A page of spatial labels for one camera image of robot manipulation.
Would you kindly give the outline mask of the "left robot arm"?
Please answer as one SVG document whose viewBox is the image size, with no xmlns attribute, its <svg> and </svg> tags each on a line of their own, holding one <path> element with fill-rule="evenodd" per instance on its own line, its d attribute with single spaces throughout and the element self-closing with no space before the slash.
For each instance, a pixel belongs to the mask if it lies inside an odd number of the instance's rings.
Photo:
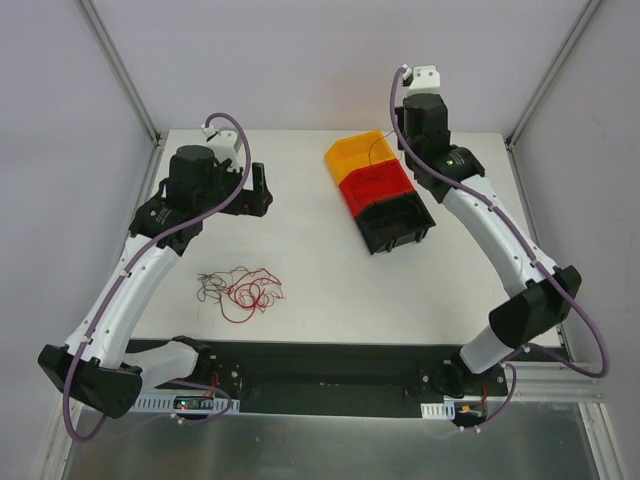
<svg viewBox="0 0 640 480">
<path fill-rule="evenodd" d="M 38 364 L 67 398 L 109 418 L 127 413 L 147 390 L 182 381 L 199 389 L 211 380 L 213 352 L 184 335 L 129 354 L 126 348 L 165 275 L 203 229 L 207 212 L 262 217 L 273 196 L 265 167 L 234 170 L 211 148 L 185 145 L 171 157 L 169 173 L 136 211 L 119 267 L 96 304 L 61 346 L 47 344 Z"/>
</svg>

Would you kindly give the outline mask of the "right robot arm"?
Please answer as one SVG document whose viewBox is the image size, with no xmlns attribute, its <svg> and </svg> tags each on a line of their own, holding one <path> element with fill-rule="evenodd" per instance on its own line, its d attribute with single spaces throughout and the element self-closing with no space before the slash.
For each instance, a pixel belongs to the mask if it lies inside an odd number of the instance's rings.
<svg viewBox="0 0 640 480">
<path fill-rule="evenodd" d="M 508 296 L 490 311 L 488 326 L 454 356 L 451 385 L 473 394 L 484 385 L 485 371 L 566 319 L 582 278 L 573 266 L 559 267 L 524 234 L 476 156 L 452 144 L 440 95 L 409 95 L 395 114 L 415 180 L 467 229 Z"/>
</svg>

